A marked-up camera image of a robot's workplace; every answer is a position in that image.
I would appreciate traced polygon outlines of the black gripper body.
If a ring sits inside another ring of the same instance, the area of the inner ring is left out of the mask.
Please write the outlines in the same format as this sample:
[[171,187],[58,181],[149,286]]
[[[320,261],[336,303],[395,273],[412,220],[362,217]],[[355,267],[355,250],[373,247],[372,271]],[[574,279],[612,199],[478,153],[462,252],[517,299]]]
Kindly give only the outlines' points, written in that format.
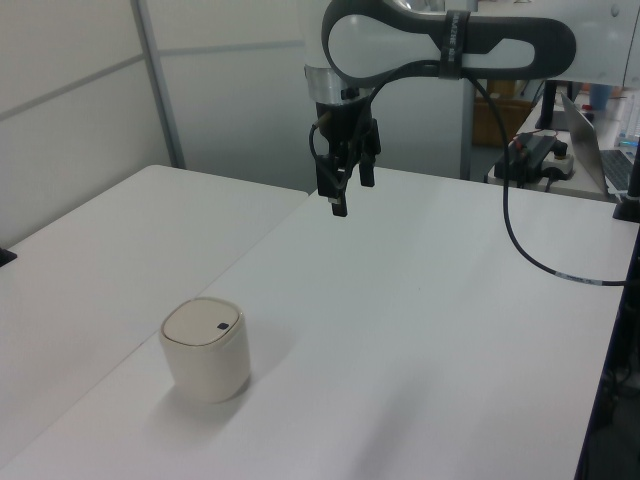
[[361,135],[365,137],[366,152],[376,155],[376,121],[372,118],[368,99],[364,97],[340,105],[316,103],[318,117],[330,114],[330,118],[320,126],[320,133],[328,141],[331,155],[346,156],[346,145],[354,136],[362,112],[365,115]]

